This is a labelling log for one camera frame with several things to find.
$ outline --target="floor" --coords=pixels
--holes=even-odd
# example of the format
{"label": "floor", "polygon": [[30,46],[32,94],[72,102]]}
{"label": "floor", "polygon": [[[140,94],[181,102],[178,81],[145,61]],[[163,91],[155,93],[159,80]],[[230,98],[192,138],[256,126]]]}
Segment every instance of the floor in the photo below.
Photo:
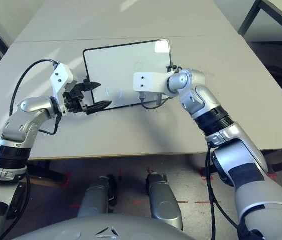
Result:
{"label": "floor", "polygon": [[[263,64],[271,71],[282,88],[282,46],[250,44]],[[168,184],[179,203],[184,232],[197,240],[209,240],[211,232],[210,207],[206,180],[198,168],[204,165],[204,154],[167,155],[120,158],[95,158],[58,160],[51,169],[70,173],[66,187],[52,188],[32,185],[31,199],[21,221],[6,239],[12,239],[33,230],[76,217],[79,205],[89,184],[99,176],[113,174],[118,177],[118,204],[114,213],[150,217],[148,197],[145,192],[146,169],[166,174]],[[266,155],[268,164],[282,162],[282,150]],[[234,191],[213,174],[215,196],[225,212],[237,220]],[[282,171],[274,180],[282,186]],[[216,210],[216,239],[237,239],[233,227]]]}

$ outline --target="black cable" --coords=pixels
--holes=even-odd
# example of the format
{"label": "black cable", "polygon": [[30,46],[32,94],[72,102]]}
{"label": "black cable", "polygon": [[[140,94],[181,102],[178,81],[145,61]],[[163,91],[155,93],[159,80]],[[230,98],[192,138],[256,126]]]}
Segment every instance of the black cable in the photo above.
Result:
{"label": "black cable", "polygon": [[49,135],[55,135],[61,119],[62,119],[62,113],[58,112],[58,114],[55,118],[54,132],[48,132],[48,131],[44,131],[44,130],[39,130],[39,132],[44,133],[44,134],[49,134]]}
{"label": "black cable", "polygon": [[52,60],[52,59],[41,59],[39,61],[36,61],[35,63],[33,63],[31,66],[29,66],[25,72],[22,74],[22,76],[20,77],[19,81],[17,82],[16,84],[16,87],[14,89],[14,93],[13,93],[13,96],[12,96],[12,99],[11,99],[11,104],[10,104],[10,116],[12,116],[13,114],[13,105],[14,105],[14,100],[15,100],[15,96],[16,96],[16,93],[17,93],[17,90],[19,89],[20,85],[21,85],[21,82],[23,81],[25,75],[31,70],[31,68],[33,68],[35,65],[39,64],[39,63],[43,63],[43,62],[51,62],[53,63],[53,67],[54,69],[56,69],[56,67],[58,66],[58,62]]}
{"label": "black cable", "polygon": [[215,240],[215,215],[214,215],[214,200],[213,200],[213,189],[211,186],[210,178],[210,160],[211,160],[211,147],[207,144],[207,152],[205,156],[205,176],[206,176],[206,185],[209,194],[210,206],[211,206],[211,221],[212,221],[212,235],[211,240]]}
{"label": "black cable", "polygon": [[205,176],[207,189],[209,193],[209,200],[211,205],[211,219],[212,219],[212,236],[211,239],[215,239],[215,215],[214,215],[214,204],[219,209],[221,214],[225,217],[225,219],[237,230],[238,226],[231,220],[231,218],[224,212],[219,203],[217,202],[215,195],[213,193],[212,185],[211,185],[211,174],[210,174],[210,164],[211,164],[211,147],[207,145],[207,152],[205,158]]}
{"label": "black cable", "polygon": [[175,70],[175,73],[178,74],[179,70],[183,70],[180,66],[177,67],[177,69]]}
{"label": "black cable", "polygon": [[147,107],[147,106],[144,105],[144,99],[141,98],[141,106],[142,106],[143,108],[147,109],[147,110],[158,109],[158,108],[161,107],[164,103],[166,103],[167,100],[170,100],[170,99],[172,99],[172,97],[168,97],[168,98],[164,99],[160,105],[157,105],[157,106],[154,106],[154,107]]}
{"label": "black cable", "polygon": [[[9,115],[12,116],[13,114],[13,105],[14,105],[14,100],[15,100],[15,97],[16,97],[16,93],[25,77],[25,75],[37,64],[39,63],[43,63],[43,62],[51,62],[53,63],[53,68],[56,69],[56,67],[58,66],[58,62],[52,60],[52,59],[41,59],[39,61],[36,61],[34,62],[31,66],[29,66],[25,72],[22,74],[22,76],[20,77],[19,81],[17,82],[16,86],[15,86],[15,89],[14,89],[14,92],[13,92],[13,96],[12,96],[12,99],[11,99],[11,104],[10,104],[10,111],[9,111]],[[47,131],[44,131],[44,130],[39,130],[39,132],[42,132],[42,133],[45,133],[45,134],[49,134],[49,135],[54,135],[57,131],[57,128],[58,128],[58,125],[61,121],[61,118],[62,118],[62,114],[59,112],[57,114],[57,117],[55,119],[55,127],[54,127],[54,132],[53,133],[49,133]],[[29,200],[30,200],[30,194],[31,194],[31,182],[30,182],[30,177],[29,177],[29,174],[28,174],[28,171],[25,172],[25,176],[26,176],[26,197],[25,197],[25,202],[23,204],[23,207],[19,213],[19,215],[16,217],[16,219],[14,220],[14,222],[9,226],[9,228],[1,235],[1,240],[3,238],[6,237],[6,235],[8,235],[8,233],[14,228],[14,226],[17,224],[17,222],[21,219],[21,217],[23,216],[24,212],[25,212],[25,209],[29,203]]]}
{"label": "black cable", "polygon": [[12,230],[12,228],[14,228],[14,226],[17,224],[17,222],[21,219],[21,217],[23,216],[25,209],[27,207],[27,204],[29,203],[30,200],[30,195],[31,195],[31,182],[30,182],[30,176],[28,171],[25,172],[25,177],[26,177],[26,198],[25,198],[25,202],[24,205],[20,211],[20,214],[16,217],[16,219],[14,220],[14,222],[9,226],[9,228],[1,235],[0,240],[4,239],[6,237],[6,235],[8,235],[8,233]]}

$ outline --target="wall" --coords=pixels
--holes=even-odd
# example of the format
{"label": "wall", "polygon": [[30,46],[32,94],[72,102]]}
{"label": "wall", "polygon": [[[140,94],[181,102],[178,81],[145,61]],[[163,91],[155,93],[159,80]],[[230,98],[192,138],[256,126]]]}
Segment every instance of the wall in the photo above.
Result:
{"label": "wall", "polygon": [[[222,14],[238,30],[254,0],[213,0]],[[244,39],[248,42],[282,41],[282,27],[260,10]]]}
{"label": "wall", "polygon": [[44,0],[0,0],[0,37],[10,46]]}

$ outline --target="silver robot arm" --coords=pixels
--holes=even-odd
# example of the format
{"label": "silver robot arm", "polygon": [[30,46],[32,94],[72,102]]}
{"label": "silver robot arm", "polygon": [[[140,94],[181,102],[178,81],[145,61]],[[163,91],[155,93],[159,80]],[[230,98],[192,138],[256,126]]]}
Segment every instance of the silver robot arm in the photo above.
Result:
{"label": "silver robot arm", "polygon": [[133,88],[146,93],[179,96],[181,106],[215,148],[211,159],[221,180],[235,188],[239,222],[265,239],[282,240],[282,188],[267,176],[264,157],[238,123],[233,122],[204,86],[203,73],[183,69],[166,74],[136,72]]}
{"label": "silver robot arm", "polygon": [[109,106],[101,101],[88,106],[82,92],[100,86],[96,82],[77,84],[67,65],[58,64],[50,77],[53,96],[34,97],[23,100],[17,111],[9,117],[0,138],[0,238],[6,220],[18,217],[25,194],[25,184],[20,180],[26,175],[26,163],[41,125],[56,118],[56,123],[68,113],[84,112],[87,115]]}

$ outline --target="tablet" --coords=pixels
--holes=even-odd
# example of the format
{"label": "tablet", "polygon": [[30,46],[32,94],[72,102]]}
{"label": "tablet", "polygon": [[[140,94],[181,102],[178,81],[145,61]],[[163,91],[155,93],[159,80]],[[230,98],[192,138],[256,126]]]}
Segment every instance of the tablet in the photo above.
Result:
{"label": "tablet", "polygon": [[[88,81],[101,84],[92,91],[93,103],[112,101],[106,110],[140,104],[133,90],[135,72],[166,73],[171,65],[167,39],[86,49],[83,58]],[[147,93],[144,102],[156,96]]]}

